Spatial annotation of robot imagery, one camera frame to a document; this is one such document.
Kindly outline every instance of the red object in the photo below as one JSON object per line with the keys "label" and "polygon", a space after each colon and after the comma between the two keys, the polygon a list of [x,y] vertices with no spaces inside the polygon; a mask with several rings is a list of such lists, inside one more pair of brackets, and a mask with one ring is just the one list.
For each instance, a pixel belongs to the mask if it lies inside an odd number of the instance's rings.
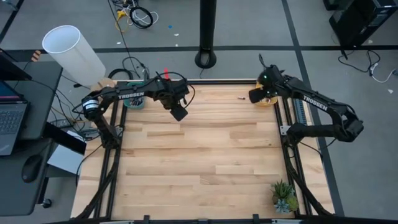
{"label": "red object", "polygon": [[170,77],[169,77],[169,71],[167,70],[167,68],[164,68],[164,73],[165,73],[166,79],[170,79]]}

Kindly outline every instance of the computer mouse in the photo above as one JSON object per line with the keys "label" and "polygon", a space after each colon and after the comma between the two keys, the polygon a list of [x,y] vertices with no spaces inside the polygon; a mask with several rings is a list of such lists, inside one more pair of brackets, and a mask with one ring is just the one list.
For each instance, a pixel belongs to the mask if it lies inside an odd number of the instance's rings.
{"label": "computer mouse", "polygon": [[33,155],[27,158],[22,168],[22,180],[25,183],[30,183],[37,178],[39,174],[40,165],[42,164],[42,156]]}

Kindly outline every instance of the white cylinder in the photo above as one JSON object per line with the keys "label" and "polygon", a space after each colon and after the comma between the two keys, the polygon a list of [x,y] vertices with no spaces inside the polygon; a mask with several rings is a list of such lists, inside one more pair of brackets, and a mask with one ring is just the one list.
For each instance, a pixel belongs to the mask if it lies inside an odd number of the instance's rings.
{"label": "white cylinder", "polygon": [[44,36],[42,45],[82,85],[95,84],[105,76],[105,66],[74,26],[52,29]]}

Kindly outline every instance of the black desk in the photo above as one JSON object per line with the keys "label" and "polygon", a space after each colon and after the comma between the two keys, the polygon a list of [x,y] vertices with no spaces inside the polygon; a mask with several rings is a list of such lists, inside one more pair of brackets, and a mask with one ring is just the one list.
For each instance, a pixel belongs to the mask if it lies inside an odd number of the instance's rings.
{"label": "black desk", "polygon": [[[25,71],[33,80],[56,90],[62,67],[57,62],[34,62]],[[17,84],[16,81],[7,83],[11,87]],[[20,81],[16,90],[30,102],[30,108],[15,153],[0,157],[0,216],[30,215],[34,205],[42,202],[48,181],[47,161],[54,141],[80,154],[84,154],[86,147],[85,143],[47,122],[55,96],[51,89],[32,81]],[[37,153],[43,157],[39,176],[26,184],[21,177],[22,166],[29,156]]]}
{"label": "black desk", "polygon": [[[38,202],[40,190],[45,187],[45,170],[53,149],[51,139],[25,142],[20,152],[0,157],[0,216],[30,215]],[[22,166],[34,154],[43,157],[39,176],[31,183],[22,181]]]}

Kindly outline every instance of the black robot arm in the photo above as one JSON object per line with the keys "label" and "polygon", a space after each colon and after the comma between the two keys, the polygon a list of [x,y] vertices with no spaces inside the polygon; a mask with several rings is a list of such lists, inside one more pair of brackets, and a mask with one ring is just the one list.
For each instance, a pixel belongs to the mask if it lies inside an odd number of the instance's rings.
{"label": "black robot arm", "polygon": [[298,144],[304,137],[334,137],[339,141],[352,142],[363,130],[362,121],[358,119],[350,105],[336,102],[311,90],[298,78],[282,76],[282,72],[276,65],[266,67],[260,74],[258,82],[263,87],[249,92],[252,103],[275,96],[301,99],[331,116],[332,124],[329,125],[293,124],[287,131],[289,142],[292,145]]}
{"label": "black robot arm", "polygon": [[172,82],[169,79],[156,76],[141,85],[116,85],[115,87],[105,87],[100,91],[93,91],[82,99],[81,105],[85,117],[97,125],[103,146],[115,148],[119,146],[119,136],[115,127],[111,127],[103,116],[111,103],[147,96],[154,101],[159,100],[166,110],[170,110],[177,121],[181,121],[188,114],[180,104],[181,99],[185,101],[186,94],[189,94],[186,79]]}

